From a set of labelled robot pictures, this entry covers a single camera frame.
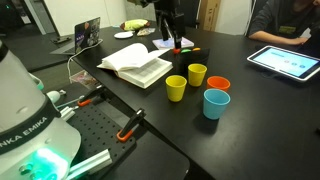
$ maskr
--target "yellow cup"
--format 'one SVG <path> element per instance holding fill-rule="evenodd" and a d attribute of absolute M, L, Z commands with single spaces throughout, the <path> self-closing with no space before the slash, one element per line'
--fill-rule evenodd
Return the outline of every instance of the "yellow cup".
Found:
<path fill-rule="evenodd" d="M 181 101 L 186 87 L 186 78 L 178 75 L 172 75 L 166 79 L 168 99 L 173 102 Z"/>
<path fill-rule="evenodd" d="M 190 64 L 188 66 L 188 81 L 191 86 L 199 87 L 202 84 L 207 67 L 202 64 Z"/>

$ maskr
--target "cable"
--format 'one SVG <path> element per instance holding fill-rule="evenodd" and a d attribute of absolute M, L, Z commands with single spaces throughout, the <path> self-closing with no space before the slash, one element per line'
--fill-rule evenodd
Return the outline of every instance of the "cable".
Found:
<path fill-rule="evenodd" d="M 98 46 L 100 43 L 102 43 L 103 39 L 99 39 L 98 40 L 98 43 L 93 45 L 93 46 L 89 46 L 89 47 L 86 47 L 86 48 L 83 48 L 80 52 L 78 52 L 77 54 L 71 56 L 69 59 L 68 59 L 68 63 L 67 63 L 67 68 L 68 68 L 68 74 L 69 74 L 69 81 L 70 83 L 72 83 L 71 81 L 71 70 L 70 70 L 70 61 L 73 61 L 72 58 L 78 56 L 79 54 L 81 54 L 83 51 L 87 50 L 87 49 L 91 49 L 91 48 L 94 48 L 96 46 Z"/>

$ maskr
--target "blue cup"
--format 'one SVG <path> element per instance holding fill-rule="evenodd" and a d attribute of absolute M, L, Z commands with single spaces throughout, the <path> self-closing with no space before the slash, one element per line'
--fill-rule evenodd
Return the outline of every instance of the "blue cup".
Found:
<path fill-rule="evenodd" d="M 220 89 L 207 89 L 203 96 L 203 114 L 212 120 L 221 117 L 231 100 L 229 94 Z"/>

